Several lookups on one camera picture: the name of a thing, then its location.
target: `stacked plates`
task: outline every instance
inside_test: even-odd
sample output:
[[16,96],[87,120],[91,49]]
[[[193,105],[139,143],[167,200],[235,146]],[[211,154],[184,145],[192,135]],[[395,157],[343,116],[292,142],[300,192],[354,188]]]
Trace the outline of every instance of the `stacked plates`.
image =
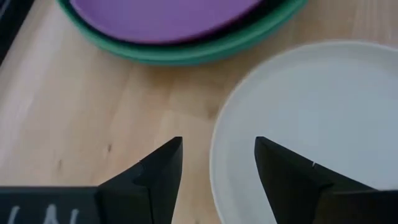
[[306,1],[58,0],[97,46],[162,65],[225,58],[274,32]]

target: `wooden surface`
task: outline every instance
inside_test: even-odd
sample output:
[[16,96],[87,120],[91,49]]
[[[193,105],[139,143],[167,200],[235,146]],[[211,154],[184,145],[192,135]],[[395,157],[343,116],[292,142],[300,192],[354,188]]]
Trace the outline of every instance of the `wooden surface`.
[[0,68],[1,184],[100,184],[183,136],[174,223],[219,223],[208,152],[217,112],[237,82],[262,60],[303,43],[396,46],[396,12],[396,0],[309,0],[253,49],[199,67],[165,68],[97,49],[53,0],[36,0]]

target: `wood grain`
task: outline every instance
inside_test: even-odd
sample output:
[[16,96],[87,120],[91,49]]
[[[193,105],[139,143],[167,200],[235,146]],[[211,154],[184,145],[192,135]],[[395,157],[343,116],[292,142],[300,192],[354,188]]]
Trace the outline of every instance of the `wood grain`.
[[1,184],[99,184],[183,136],[173,223],[219,223],[208,152],[217,113],[236,84],[261,61],[304,43],[363,39],[397,46],[397,11],[396,0],[309,0],[252,49],[169,68],[97,49],[53,0],[36,0],[0,68]]

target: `black plastic part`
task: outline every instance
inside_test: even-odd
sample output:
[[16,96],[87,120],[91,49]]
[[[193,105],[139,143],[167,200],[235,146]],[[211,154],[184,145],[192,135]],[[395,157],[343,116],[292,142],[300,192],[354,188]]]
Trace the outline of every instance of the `black plastic part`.
[[396,224],[398,191],[323,194],[313,224]]
[[176,137],[98,187],[0,187],[0,223],[170,224],[181,175]]
[[0,0],[0,65],[34,0]]
[[262,186],[278,224],[398,223],[397,191],[378,191],[257,137]]
[[256,139],[255,155],[277,223],[311,223],[322,190],[332,183],[312,169],[312,161],[266,138]]
[[[77,223],[99,224],[97,193],[96,187],[1,187],[0,223],[44,223],[53,207],[59,223],[70,223],[75,210]],[[17,212],[11,222],[13,210]]]

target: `plate rim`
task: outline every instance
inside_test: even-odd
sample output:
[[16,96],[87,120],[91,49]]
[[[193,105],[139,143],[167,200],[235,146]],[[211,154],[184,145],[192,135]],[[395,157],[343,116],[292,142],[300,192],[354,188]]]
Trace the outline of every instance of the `plate rim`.
[[377,48],[380,50],[386,50],[390,52],[395,52],[398,53],[398,49],[394,48],[390,45],[382,45],[377,42],[371,42],[369,40],[343,40],[343,39],[333,39],[333,40],[324,40],[320,42],[313,42],[309,44],[303,44],[303,45],[294,45],[291,46],[275,55],[270,57],[269,59],[265,59],[258,65],[256,65],[254,68],[252,68],[247,75],[241,79],[238,84],[234,87],[234,89],[231,91],[231,93],[228,95],[224,105],[222,108],[219,110],[219,113],[217,115],[217,119],[213,128],[213,134],[211,135],[211,144],[210,144],[210,151],[209,151],[209,175],[210,175],[210,185],[211,185],[211,193],[213,196],[213,200],[215,203],[216,211],[218,214],[218,217],[220,218],[221,223],[226,223],[225,222],[225,217],[221,212],[221,199],[220,196],[217,196],[216,194],[216,187],[215,187],[215,142],[216,142],[216,133],[217,130],[220,128],[220,122],[221,122],[221,117],[223,117],[226,114],[226,108],[231,104],[233,98],[236,97],[237,94],[239,94],[240,89],[242,89],[243,86],[245,86],[245,83],[248,83],[250,79],[255,77],[257,71],[261,67],[265,67],[268,64],[272,63],[273,61],[280,60],[283,57],[286,57],[290,54],[294,54],[297,51],[300,50],[312,50],[316,48],[324,48],[324,47],[336,47],[336,46],[342,46],[342,45],[353,45],[353,46],[360,46],[360,47],[372,47],[372,48]]

